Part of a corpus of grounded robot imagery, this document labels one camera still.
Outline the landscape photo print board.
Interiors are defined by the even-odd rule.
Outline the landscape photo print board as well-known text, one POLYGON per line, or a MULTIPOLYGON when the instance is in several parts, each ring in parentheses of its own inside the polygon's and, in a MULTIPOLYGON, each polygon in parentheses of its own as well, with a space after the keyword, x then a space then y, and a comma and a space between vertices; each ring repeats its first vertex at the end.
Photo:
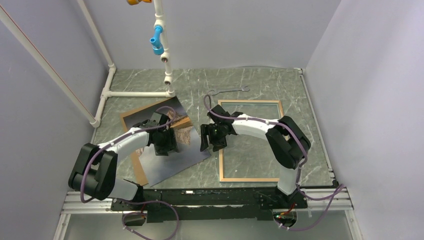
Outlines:
MULTIPOLYGON (((163 103, 163 106, 172 107, 176 111, 173 113, 171 110, 161 110, 170 119, 175 117, 175 121, 170 127, 174 128, 179 152, 170 152, 169 156, 158 156, 155 154, 153 145, 137 149, 140 151, 138 153, 139 161, 150 186, 154 186, 211 156, 206 150, 200 151, 201 138, 179 99, 172 97, 167 103, 163 103)), ((148 113, 147 109, 146 112, 140 111, 133 117, 141 117, 145 113, 148 113)))

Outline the blue wooden picture frame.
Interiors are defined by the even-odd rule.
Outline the blue wooden picture frame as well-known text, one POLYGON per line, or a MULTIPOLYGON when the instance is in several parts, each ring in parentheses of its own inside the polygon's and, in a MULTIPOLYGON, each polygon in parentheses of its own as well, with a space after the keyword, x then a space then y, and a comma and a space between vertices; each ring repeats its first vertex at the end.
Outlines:
MULTIPOLYGON (((264 119, 284 116, 279 100, 219 100, 229 113, 242 112, 264 119)), ((221 183, 271 183, 279 179, 279 165, 268 141, 249 135, 230 135, 218 154, 221 183)))

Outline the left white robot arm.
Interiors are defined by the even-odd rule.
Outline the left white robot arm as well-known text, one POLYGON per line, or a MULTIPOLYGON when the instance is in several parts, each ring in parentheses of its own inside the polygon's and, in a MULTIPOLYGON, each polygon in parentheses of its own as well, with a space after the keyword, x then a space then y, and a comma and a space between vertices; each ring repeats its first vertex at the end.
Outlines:
POLYGON ((139 122, 119 137, 98 145, 84 144, 71 170, 68 186, 80 192, 80 200, 106 198, 123 200, 131 210, 144 203, 143 187, 133 181, 117 178, 117 166, 138 149, 153 147, 157 156, 177 152, 178 145, 173 120, 155 111, 150 119, 139 122))

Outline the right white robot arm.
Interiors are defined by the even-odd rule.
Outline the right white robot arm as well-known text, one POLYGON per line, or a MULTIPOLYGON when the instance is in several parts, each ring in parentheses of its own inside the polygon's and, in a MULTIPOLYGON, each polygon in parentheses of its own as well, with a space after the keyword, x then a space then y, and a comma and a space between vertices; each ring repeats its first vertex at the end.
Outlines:
POLYGON ((266 140, 280 164, 276 203, 282 208, 289 207, 295 201, 301 161, 307 159, 312 145, 295 121, 286 115, 280 119, 263 119, 238 111, 229 114, 221 105, 208 110, 207 115, 211 122, 200 126, 200 151, 210 145, 214 152, 226 148, 229 135, 266 140))

